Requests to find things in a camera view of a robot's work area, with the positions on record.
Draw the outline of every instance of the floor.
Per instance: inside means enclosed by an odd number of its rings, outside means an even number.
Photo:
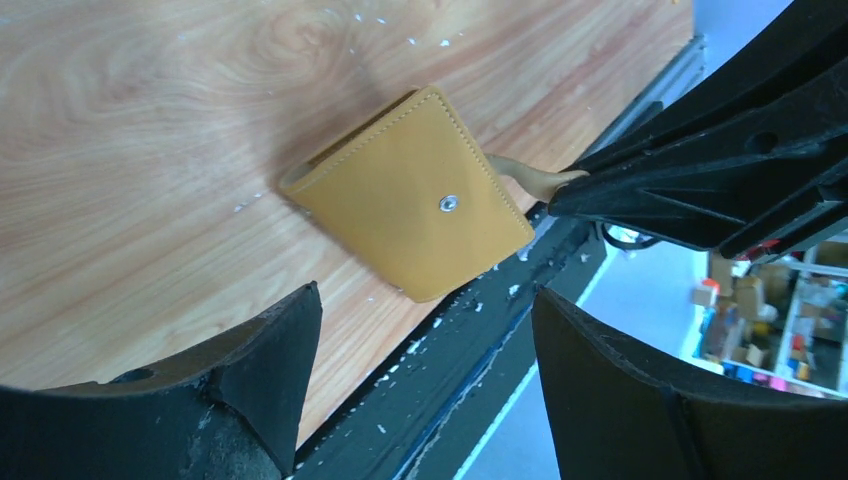
[[[710,75],[777,16],[791,0],[696,0],[696,29],[705,36]],[[704,254],[669,244],[627,255],[613,252],[582,307],[599,320],[677,356],[694,318],[693,282],[706,268]],[[649,273],[662,265],[661,275]],[[456,479],[560,478],[535,366],[493,429]]]

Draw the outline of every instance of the wooden table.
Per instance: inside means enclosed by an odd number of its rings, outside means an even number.
[[[275,180],[427,83],[485,150],[564,168],[692,36],[691,0],[0,5],[0,382],[108,381],[314,279],[301,441],[433,305]]]

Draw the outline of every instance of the black metal frame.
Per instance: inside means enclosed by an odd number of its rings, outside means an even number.
[[[446,421],[524,323],[538,289],[567,275],[576,294],[582,292],[605,256],[603,240],[593,224],[554,221],[538,210],[530,218],[537,230],[540,224],[548,230],[532,249],[502,262],[433,310],[298,450],[297,476],[379,480],[420,469],[422,455],[441,437]],[[583,253],[591,263],[581,261]],[[532,353],[532,344],[526,345]],[[524,372],[532,355],[527,360]],[[485,430],[496,414],[478,429]],[[455,472],[462,464],[479,439],[466,433],[467,450],[454,451],[459,456],[454,462],[440,458],[439,467]]]
[[[108,384],[0,387],[0,478],[288,476],[320,328],[321,301],[310,284]]]
[[[848,4],[796,0],[650,122],[574,165],[549,206],[727,258],[848,227]]]
[[[532,317],[563,478],[844,475],[845,442],[837,439],[848,429],[848,402],[715,375],[550,290],[537,296]]]

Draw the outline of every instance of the leather flap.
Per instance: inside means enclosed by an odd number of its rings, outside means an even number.
[[[454,290],[534,232],[435,87],[411,92],[311,162],[284,193],[417,302]]]

